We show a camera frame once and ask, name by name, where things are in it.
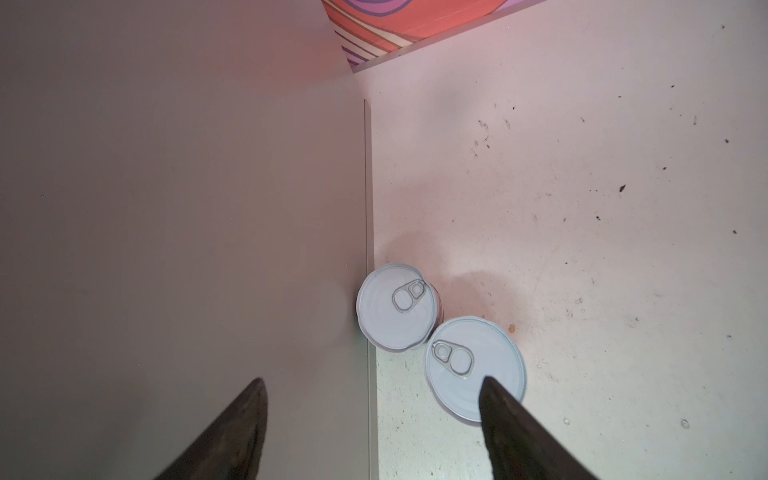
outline white surface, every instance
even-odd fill
[[[417,269],[393,264],[371,272],[363,282],[357,294],[357,318],[360,329],[374,345],[400,352],[424,343],[435,328],[438,306],[432,289],[426,289],[416,300],[402,288],[414,280],[424,280]],[[411,309],[399,312],[395,301],[402,302],[401,309]]]
[[[452,344],[437,346],[442,361],[432,352],[440,341]],[[525,394],[525,362],[507,333],[495,323],[476,316],[452,319],[435,331],[426,350],[430,389],[439,402],[464,420],[480,422],[478,397],[486,376],[497,379],[518,401]]]
[[[515,324],[524,405],[603,479],[768,477],[765,25],[547,0],[356,75],[377,264]],[[381,479],[491,478],[423,354],[378,355]]]

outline pull tab ring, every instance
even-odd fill
[[[469,377],[472,369],[475,368],[475,356],[472,355],[472,351],[456,343],[436,340],[432,344],[432,356],[440,362],[440,365],[460,379]]]
[[[424,280],[413,280],[408,282],[392,292],[392,304],[395,306],[398,312],[408,313],[413,310],[413,307],[415,307],[419,300],[424,297],[424,294],[427,293],[427,288],[427,282]],[[410,305],[407,307],[401,306],[400,303],[398,303],[398,299],[400,299],[400,303],[402,303],[403,300],[407,300],[410,302]]]

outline beige stripe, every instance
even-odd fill
[[[386,50],[382,50],[379,47],[376,47],[375,45],[371,45],[367,41],[363,40],[362,38],[356,36],[350,31],[344,30],[343,28],[339,27],[337,24],[333,24],[333,29],[336,30],[339,35],[342,35],[343,37],[346,37],[345,39],[349,39],[349,37],[352,37],[354,40],[349,40],[353,43],[358,44],[360,47],[366,49],[367,51],[370,51],[377,57],[381,57],[382,55],[386,54]]]
[[[358,55],[360,55],[365,59],[373,60],[374,58],[376,58],[375,55],[368,53],[367,51],[353,44],[351,41],[347,40],[346,38],[339,38],[339,41],[341,41],[341,46],[343,46],[347,50],[354,51],[355,53],[357,53]]]
[[[393,33],[389,33],[388,31],[379,30],[379,29],[378,29],[378,28],[376,28],[376,27],[372,27],[371,25],[368,25],[368,24],[366,24],[366,23],[363,23],[363,22],[361,22],[361,21],[360,21],[360,20],[358,20],[357,18],[354,18],[354,17],[352,17],[350,14],[348,14],[347,12],[343,11],[341,8],[339,8],[339,7],[335,6],[335,5],[334,5],[333,3],[331,3],[329,0],[323,0],[323,1],[324,1],[324,2],[325,2],[327,5],[330,5],[330,6],[332,6],[332,7],[333,7],[335,10],[337,10],[337,11],[341,12],[341,13],[342,13],[342,15],[344,15],[344,16],[345,16],[345,17],[347,17],[347,18],[349,18],[350,20],[352,20],[352,21],[353,21],[353,22],[355,22],[356,24],[358,24],[358,25],[362,26],[362,27],[363,27],[363,28],[365,28],[366,30],[370,30],[370,31],[372,31],[373,33],[377,34],[379,37],[384,37],[384,38],[386,38],[387,40],[389,40],[390,42],[392,42],[393,44],[395,44],[395,45],[397,45],[397,46],[399,46],[399,47],[407,47],[408,45],[410,45],[410,44],[412,44],[412,43],[413,43],[413,42],[411,42],[411,41],[407,41],[407,40],[405,40],[404,38],[400,38],[400,37],[398,37],[397,35],[395,35],[395,34],[393,34]]]

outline silver can lid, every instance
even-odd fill
[[[525,363],[520,350],[495,323],[462,316],[443,323],[425,353],[429,388],[453,415],[480,422],[482,381],[492,376],[519,402],[525,393]]]
[[[423,343],[438,315],[436,293],[410,265],[390,263],[372,272],[357,293],[357,321],[374,345],[402,352]]]

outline tin can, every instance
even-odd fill
[[[368,340],[389,352],[426,343],[442,323],[437,289],[414,267],[385,265],[366,278],[357,293],[357,321]]]
[[[525,394],[525,362],[498,325],[476,316],[443,323],[425,352],[427,383],[438,403],[455,417],[480,423],[480,388],[486,376],[501,383],[519,402]]]

